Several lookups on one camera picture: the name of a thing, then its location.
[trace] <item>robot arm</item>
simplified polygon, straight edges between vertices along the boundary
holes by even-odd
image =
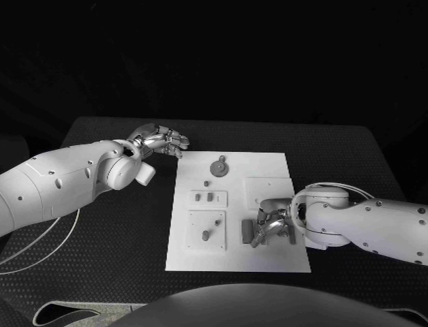
[[[147,124],[126,140],[103,140],[41,153],[0,175],[0,237],[25,225],[75,212],[135,179],[147,186],[152,152],[181,158],[188,140],[171,129]]]
[[[385,199],[350,204],[341,188],[310,187],[288,202],[261,202],[258,223],[268,231],[265,216],[269,225],[292,224],[310,247],[327,249],[351,242],[366,251],[428,266],[428,206]]]

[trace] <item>table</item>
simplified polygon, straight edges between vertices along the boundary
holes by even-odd
[[[285,153],[297,191],[314,182],[337,182],[375,197],[405,200],[364,127],[85,116],[76,119],[62,147],[124,139],[150,122],[187,135],[191,151]],[[313,273],[165,272],[177,160],[154,154],[147,163],[157,169],[150,185],[132,182],[121,191],[105,192],[82,208],[75,232],[54,255],[28,270],[0,276],[1,327],[31,326],[41,307],[54,318],[50,327],[95,314],[44,306],[56,300],[144,304],[183,290],[225,283],[295,285],[382,309],[412,309],[428,318],[428,267],[367,253],[353,244],[326,251],[307,248]],[[75,213],[0,272],[36,262],[59,245],[73,221]],[[50,221],[17,230],[1,258],[49,225]]]

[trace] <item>small rectangular panel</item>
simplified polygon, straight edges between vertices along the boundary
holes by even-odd
[[[226,192],[190,191],[187,206],[196,208],[226,208]]]
[[[186,250],[225,252],[226,250],[226,213],[225,211],[188,211],[186,225]]]
[[[294,197],[289,178],[246,178],[245,186],[248,210],[258,210],[265,199]]]

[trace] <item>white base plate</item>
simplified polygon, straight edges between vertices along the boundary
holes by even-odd
[[[229,173],[225,177],[210,174],[210,164],[226,157]],[[177,163],[177,184],[174,188],[174,203],[171,212],[170,239],[167,245],[165,270],[173,271],[242,271],[242,272],[276,272],[276,273],[310,273],[310,262],[304,246],[304,237],[295,230],[297,244],[291,245],[288,237],[272,235],[266,245],[251,248],[242,244],[240,221],[256,219],[256,211],[248,210],[246,178],[289,178],[288,165],[284,153],[240,153],[240,152],[206,152],[184,151],[183,159]],[[284,193],[274,196],[263,194],[266,198],[292,198],[294,189],[291,179],[288,183],[279,182]],[[226,191],[226,208],[190,206],[190,191]],[[217,239],[201,240],[204,228],[201,220],[191,230],[188,227],[190,211],[225,212],[225,246],[217,251]],[[187,244],[199,242],[194,247],[206,247],[191,250]]]

